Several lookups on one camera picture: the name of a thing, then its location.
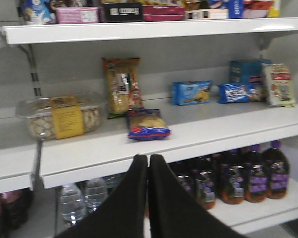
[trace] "snack bag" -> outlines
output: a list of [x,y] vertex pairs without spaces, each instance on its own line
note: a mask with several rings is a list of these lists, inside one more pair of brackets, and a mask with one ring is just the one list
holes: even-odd
[[128,138],[135,140],[164,139],[171,134],[160,115],[159,109],[127,111]]
[[139,61],[140,58],[103,59],[109,118],[124,116],[129,109],[143,108],[137,75]]
[[219,84],[220,99],[218,103],[245,103],[263,101],[265,91],[261,83]]
[[286,65],[263,64],[267,102],[270,107],[295,107],[295,93],[291,74]]
[[173,82],[172,104],[191,105],[210,102],[212,81]]

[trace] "brown bottle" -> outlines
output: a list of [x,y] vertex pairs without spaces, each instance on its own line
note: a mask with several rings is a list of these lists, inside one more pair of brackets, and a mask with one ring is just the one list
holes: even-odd
[[279,199],[287,194],[290,165],[286,156],[279,149],[280,141],[272,141],[271,146],[262,154],[269,170],[267,197]]

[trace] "blue box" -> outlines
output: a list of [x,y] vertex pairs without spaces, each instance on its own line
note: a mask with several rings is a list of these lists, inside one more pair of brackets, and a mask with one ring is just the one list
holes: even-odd
[[229,63],[230,83],[262,82],[262,63],[271,64],[270,59],[233,60]]

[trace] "chip bag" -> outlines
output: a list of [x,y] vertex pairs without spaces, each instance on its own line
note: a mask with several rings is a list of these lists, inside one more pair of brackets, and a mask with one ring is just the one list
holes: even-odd
[[103,59],[109,118],[124,116],[129,109],[143,108],[137,75],[139,61],[140,58]]
[[128,138],[136,140],[164,139],[171,134],[160,115],[159,109],[127,111]]

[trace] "clear plastic tub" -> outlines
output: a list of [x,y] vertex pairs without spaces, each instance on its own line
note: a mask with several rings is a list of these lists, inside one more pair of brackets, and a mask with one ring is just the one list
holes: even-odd
[[[61,139],[96,130],[100,125],[103,103],[101,96],[95,92],[25,100],[17,104],[16,116],[26,119],[27,128],[33,137],[40,140]],[[73,110],[77,106],[80,113],[75,117]],[[62,110],[61,115],[59,113],[56,116],[55,108]],[[79,127],[80,132],[76,133],[73,125]]]

